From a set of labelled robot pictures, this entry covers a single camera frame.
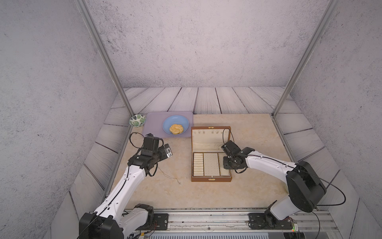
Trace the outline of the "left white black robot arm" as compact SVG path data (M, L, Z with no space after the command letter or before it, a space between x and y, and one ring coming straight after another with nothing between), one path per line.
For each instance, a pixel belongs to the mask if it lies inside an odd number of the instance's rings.
M163 139L147 134L143 144L129 159L127 168L115 188L94 212L85 213L79 221L80 239L128 239L135 231L155 231L158 222L152 206L138 204L129 213L125 207L147 177L154 176L151 169L172 157L172 151Z

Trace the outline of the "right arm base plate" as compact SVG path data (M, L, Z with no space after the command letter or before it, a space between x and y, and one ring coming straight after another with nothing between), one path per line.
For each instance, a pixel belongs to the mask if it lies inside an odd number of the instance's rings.
M292 230L294 228L291 219L276 219L272 214L249 213L248 226L252 230Z

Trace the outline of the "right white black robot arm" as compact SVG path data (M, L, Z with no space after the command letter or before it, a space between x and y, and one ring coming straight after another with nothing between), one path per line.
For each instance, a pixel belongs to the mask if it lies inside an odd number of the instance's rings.
M264 220L270 228L296 212L312 212L327 192L309 163L278 160L249 147L240 149L231 140L221 148L226 154L223 158L225 169L236 173L239 169L242 172L248 168L257 169L285 183L288 196L273 202L264 213Z

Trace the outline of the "brown jewelry box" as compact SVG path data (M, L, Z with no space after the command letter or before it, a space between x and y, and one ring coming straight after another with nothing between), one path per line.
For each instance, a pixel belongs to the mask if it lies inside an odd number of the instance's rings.
M232 173L223 167L222 146L232 139L230 126L193 126L192 182L231 182Z

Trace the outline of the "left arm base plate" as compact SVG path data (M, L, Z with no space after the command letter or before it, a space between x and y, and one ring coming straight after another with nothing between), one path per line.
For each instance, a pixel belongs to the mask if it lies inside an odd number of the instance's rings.
M137 231L166 231L168 229L169 214L150 214L145 225Z

